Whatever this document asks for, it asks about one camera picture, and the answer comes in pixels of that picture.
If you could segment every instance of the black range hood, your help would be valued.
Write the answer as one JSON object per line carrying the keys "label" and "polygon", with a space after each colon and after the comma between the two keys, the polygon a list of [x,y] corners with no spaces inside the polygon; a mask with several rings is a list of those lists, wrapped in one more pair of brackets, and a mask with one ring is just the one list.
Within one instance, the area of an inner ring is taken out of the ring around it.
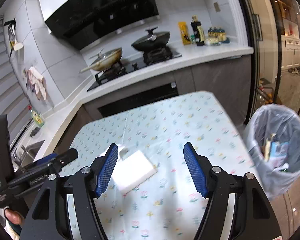
{"label": "black range hood", "polygon": [[68,0],[45,23],[56,37],[82,49],[117,29],[156,15],[155,0]]}

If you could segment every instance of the trash bag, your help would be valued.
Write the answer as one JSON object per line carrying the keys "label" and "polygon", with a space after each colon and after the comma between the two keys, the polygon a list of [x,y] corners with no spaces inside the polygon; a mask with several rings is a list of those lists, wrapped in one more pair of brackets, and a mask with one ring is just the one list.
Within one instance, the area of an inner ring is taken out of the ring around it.
{"label": "trash bag", "polygon": [[[274,171],[261,153],[272,133],[277,134],[280,143],[289,142],[284,161],[289,168],[285,172]],[[300,117],[290,108],[276,104],[260,107],[245,128],[243,141],[269,199],[285,193],[300,176]]]}

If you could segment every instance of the kitchen sink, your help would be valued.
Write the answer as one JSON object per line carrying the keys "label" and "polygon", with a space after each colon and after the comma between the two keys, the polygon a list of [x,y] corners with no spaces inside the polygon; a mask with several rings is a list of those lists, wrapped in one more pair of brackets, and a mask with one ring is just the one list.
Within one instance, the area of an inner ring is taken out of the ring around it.
{"label": "kitchen sink", "polygon": [[43,141],[30,144],[28,145],[25,150],[22,153],[21,156],[21,167],[27,166],[30,163],[33,163],[34,158],[36,157],[37,153],[39,152],[42,144],[44,143]]}

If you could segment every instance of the gas stove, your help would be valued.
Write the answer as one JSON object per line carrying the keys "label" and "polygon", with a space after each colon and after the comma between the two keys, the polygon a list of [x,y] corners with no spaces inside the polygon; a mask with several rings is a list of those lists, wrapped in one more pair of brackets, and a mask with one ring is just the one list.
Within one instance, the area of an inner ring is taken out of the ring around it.
{"label": "gas stove", "polygon": [[129,74],[133,71],[137,71],[141,68],[153,65],[158,62],[181,56],[182,54],[166,46],[164,48],[156,49],[150,52],[145,52],[143,54],[143,57],[137,58],[130,62],[119,61],[116,64],[112,65],[108,70],[103,71],[103,73],[96,74],[96,81],[87,90],[87,92],[125,74]]}

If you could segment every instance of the soy sauce bottle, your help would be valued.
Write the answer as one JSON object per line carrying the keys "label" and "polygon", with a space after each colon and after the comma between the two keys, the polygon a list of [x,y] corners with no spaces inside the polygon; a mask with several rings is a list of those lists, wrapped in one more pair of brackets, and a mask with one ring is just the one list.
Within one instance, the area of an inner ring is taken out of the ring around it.
{"label": "soy sauce bottle", "polygon": [[195,42],[197,43],[197,46],[203,46],[205,40],[204,31],[202,29],[201,22],[198,21],[196,15],[192,16],[191,27],[194,32]]}

